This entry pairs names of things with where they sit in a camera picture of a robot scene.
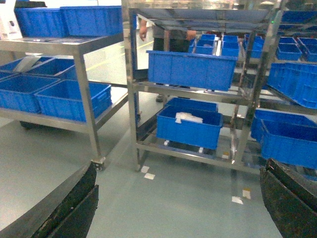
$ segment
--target blue plastic bin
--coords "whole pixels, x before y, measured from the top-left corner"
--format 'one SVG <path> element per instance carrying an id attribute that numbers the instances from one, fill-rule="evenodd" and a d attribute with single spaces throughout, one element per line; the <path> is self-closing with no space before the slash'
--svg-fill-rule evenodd
<path id="1" fill-rule="evenodd" d="M 262 157 L 317 169 L 317 127 L 262 121 Z"/>
<path id="2" fill-rule="evenodd" d="M 17 74 L 16 73 L 9 73 L 9 72 L 1 72 L 0 71 L 0 81 L 6 79 L 6 78 L 9 78 L 9 77 L 12 77 L 12 76 L 16 76 Z"/>
<path id="3" fill-rule="evenodd" d="M 147 51 L 149 81 L 228 91 L 237 57 Z"/>
<path id="4" fill-rule="evenodd" d="M 41 111 L 40 105 L 34 94 L 57 81 L 56 78 L 22 74 L 0 81 L 0 107 L 39 113 Z"/>
<path id="5" fill-rule="evenodd" d="M 189 43 L 188 53 L 193 53 L 195 46 L 196 46 L 196 39 L 193 39 Z"/>
<path id="6" fill-rule="evenodd" d="M 123 32 L 120 6 L 60 8 L 71 36 L 111 36 Z"/>
<path id="7" fill-rule="evenodd" d="M 269 76 L 267 79 L 267 85 L 275 88 L 276 90 L 281 90 L 281 84 L 284 80 L 284 72 L 286 70 L 286 64 L 284 63 L 272 63 Z"/>
<path id="8" fill-rule="evenodd" d="M 280 44 L 297 44 L 293 37 L 281 37 L 279 40 Z"/>
<path id="9" fill-rule="evenodd" d="M 223 36 L 222 41 L 225 41 L 225 42 L 238 42 L 238 36 L 225 35 L 225 36 Z"/>
<path id="10" fill-rule="evenodd" d="M 203 123 L 182 120 L 176 123 L 176 113 L 191 113 L 203 118 Z M 158 113 L 157 137 L 184 144 L 216 149 L 220 129 L 222 128 L 222 114 L 200 111 L 191 108 L 167 106 Z"/>
<path id="11" fill-rule="evenodd" d="M 305 45 L 302 48 L 305 60 L 317 62 L 317 45 Z"/>
<path id="12" fill-rule="evenodd" d="M 251 126 L 251 137 L 256 139 L 257 142 L 261 141 L 263 135 L 262 120 L 317 127 L 315 122 L 302 115 L 256 110 Z"/>
<path id="13" fill-rule="evenodd" d="M 243 47 L 245 50 L 247 49 L 248 42 L 249 42 L 249 35 L 246 34 L 244 35 L 244 40 L 243 40 Z M 261 58 L 263 45 L 264 45 L 264 40 L 262 39 L 262 37 L 256 36 L 253 42 L 251 58 L 257 58 L 257 59 Z"/>
<path id="14" fill-rule="evenodd" d="M 104 83 L 89 83 L 90 94 L 97 118 L 111 106 L 111 86 Z M 42 114 L 52 117 L 86 121 L 79 84 L 64 80 L 36 94 Z"/>
<path id="15" fill-rule="evenodd" d="M 317 39 L 315 38 L 303 38 L 300 37 L 297 39 L 300 45 L 317 45 Z"/>
<path id="16" fill-rule="evenodd" d="M 4 64 L 0 66 L 0 71 L 2 72 L 13 72 L 13 70 L 15 69 L 15 67 L 17 67 L 17 65 L 23 60 L 24 58 L 21 59 L 17 59 L 15 61 L 12 61 L 10 63 Z M 43 63 L 46 62 L 48 60 L 52 60 L 52 57 L 41 57 L 36 63 L 35 65 L 39 64 L 39 63 Z"/>
<path id="17" fill-rule="evenodd" d="M 24 37 L 65 37 L 68 35 L 60 9 L 16 8 L 14 12 Z"/>
<path id="18" fill-rule="evenodd" d="M 26 71 L 27 74 L 76 80 L 76 68 L 73 59 L 53 59 L 43 62 Z"/>
<path id="19" fill-rule="evenodd" d="M 298 60 L 302 56 L 301 50 L 295 44 L 278 44 L 276 57 L 279 60 Z"/>
<path id="20" fill-rule="evenodd" d="M 223 56 L 239 56 L 239 43 L 238 42 L 222 42 L 222 52 Z"/>
<path id="21" fill-rule="evenodd" d="M 195 53 L 204 54 L 204 55 L 212 55 L 213 46 L 214 46 L 214 41 L 199 40 L 197 42 L 197 45 L 196 45 L 196 52 Z"/>
<path id="22" fill-rule="evenodd" d="M 302 23 L 314 16 L 317 16 L 317 11 L 284 11 L 282 22 Z"/>
<path id="23" fill-rule="evenodd" d="M 286 67 L 304 71 L 304 72 L 310 72 L 310 73 L 317 73 L 317 65 L 314 64 L 308 64 L 308 63 L 286 63 Z"/>
<path id="24" fill-rule="evenodd" d="M 272 64 L 267 84 L 304 107 L 317 108 L 317 65 Z"/>
<path id="25" fill-rule="evenodd" d="M 166 105 L 179 108 L 192 108 L 208 112 L 218 112 L 217 103 L 202 102 L 185 98 L 172 98 L 166 103 Z"/>
<path id="26" fill-rule="evenodd" d="M 216 35 L 211 35 L 211 34 L 203 34 L 200 39 L 201 40 L 209 40 L 209 41 L 214 41 L 216 38 Z"/>

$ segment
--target white paper scrap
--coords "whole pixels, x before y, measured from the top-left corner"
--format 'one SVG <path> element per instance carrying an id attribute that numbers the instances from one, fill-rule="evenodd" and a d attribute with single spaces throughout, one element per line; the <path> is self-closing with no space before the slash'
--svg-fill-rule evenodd
<path id="1" fill-rule="evenodd" d="M 152 174 L 149 174 L 149 173 L 146 173 L 145 176 L 144 176 L 146 179 L 151 179 L 153 180 L 155 175 L 152 175 Z"/>
<path id="2" fill-rule="evenodd" d="M 247 199 L 251 199 L 251 191 L 245 188 L 244 190 L 242 190 L 242 196 Z"/>
<path id="3" fill-rule="evenodd" d="M 146 173 L 148 172 L 149 168 L 150 168 L 150 167 L 148 167 L 148 166 L 143 166 L 143 167 L 141 168 L 141 173 L 146 174 Z"/>
<path id="4" fill-rule="evenodd" d="M 233 196 L 232 197 L 232 202 L 239 203 L 239 204 L 243 205 L 243 201 L 241 200 L 241 197 Z"/>
<path id="5" fill-rule="evenodd" d="M 228 159 L 229 159 L 229 155 L 230 155 L 229 152 L 224 152 L 224 153 L 222 154 L 222 158 L 228 160 Z"/>

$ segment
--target stainless steel rack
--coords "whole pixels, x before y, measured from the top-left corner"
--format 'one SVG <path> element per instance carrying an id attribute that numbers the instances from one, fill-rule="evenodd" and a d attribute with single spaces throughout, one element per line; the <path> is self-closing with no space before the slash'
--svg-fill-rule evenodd
<path id="1" fill-rule="evenodd" d="M 316 18 L 313 17 L 303 23 L 283 22 L 283 25 L 291 26 L 287 30 L 281 29 L 280 25 L 287 2 L 286 0 L 122 1 L 131 140 L 137 170 L 143 166 L 146 152 L 151 151 L 257 174 L 259 166 L 261 166 L 260 149 L 257 143 L 248 139 L 256 108 L 317 115 L 317 110 L 285 101 L 272 89 L 269 89 L 267 93 L 262 91 L 268 74 L 268 66 L 275 61 L 279 33 L 285 34 L 285 36 L 292 35 L 294 32 L 310 34 L 314 32 L 311 27 L 317 25 Z M 184 89 L 150 83 L 147 80 L 147 71 L 137 69 L 136 34 L 133 29 L 135 15 L 163 28 L 166 33 L 164 39 L 166 46 L 169 42 L 168 31 L 174 29 L 214 30 L 227 34 L 232 32 L 250 33 L 249 44 L 243 57 L 243 66 L 236 70 L 236 73 L 240 72 L 239 82 L 236 85 L 238 87 L 232 87 L 228 92 L 209 92 L 203 89 Z M 258 64 L 255 76 L 250 80 L 248 68 L 252 63 L 251 51 L 257 33 L 265 34 L 265 42 L 261 58 L 255 61 Z M 138 115 L 135 112 L 139 111 L 138 92 L 140 91 L 234 104 L 233 115 L 224 117 L 224 127 L 230 129 L 230 136 L 225 138 L 221 136 L 218 149 L 203 154 L 198 153 L 197 148 L 186 147 L 178 143 L 164 146 L 163 141 L 155 137 L 156 115 L 142 125 L 137 123 Z M 245 116 L 238 115 L 239 106 L 247 106 Z M 237 136 L 237 130 L 241 130 L 240 136 Z"/>
<path id="2" fill-rule="evenodd" d="M 95 118 L 84 54 L 99 50 L 123 41 L 123 34 L 98 38 L 22 38 L 0 40 L 0 50 L 10 52 L 42 53 L 48 55 L 73 56 L 77 78 L 86 115 L 86 122 L 49 117 L 0 108 L 0 117 L 52 126 L 89 134 L 94 157 L 92 161 L 98 170 L 105 168 L 106 158 L 101 154 L 98 130 L 128 101 L 126 85 L 113 84 L 113 104 L 98 118 Z"/>

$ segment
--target dark pants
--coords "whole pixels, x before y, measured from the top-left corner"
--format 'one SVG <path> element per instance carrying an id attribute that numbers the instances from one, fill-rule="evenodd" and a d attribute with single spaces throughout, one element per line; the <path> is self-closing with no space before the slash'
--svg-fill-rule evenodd
<path id="1" fill-rule="evenodd" d="M 190 42 L 187 40 L 170 39 L 169 40 L 169 51 L 187 53 L 188 48 L 189 48 L 189 43 Z M 154 51 L 164 51 L 164 39 L 154 38 L 153 50 Z"/>

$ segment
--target epoxy floor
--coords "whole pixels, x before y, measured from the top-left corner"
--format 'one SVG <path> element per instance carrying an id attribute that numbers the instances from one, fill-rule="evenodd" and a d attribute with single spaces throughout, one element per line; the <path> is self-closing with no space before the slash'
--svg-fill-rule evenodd
<path id="1" fill-rule="evenodd" d="M 147 67 L 139 44 L 139 67 Z M 123 44 L 86 55 L 90 80 L 125 82 Z M 141 94 L 142 120 L 161 107 Z M 230 112 L 228 105 L 219 111 Z M 110 165 L 98 172 L 100 200 L 88 238 L 280 238 L 264 207 L 257 175 L 149 153 L 153 180 L 134 171 L 128 105 L 99 131 Z M 0 119 L 0 230 L 12 223 L 91 159 L 85 134 L 54 128 L 25 131 Z M 231 201 L 251 190 L 244 204 Z"/>

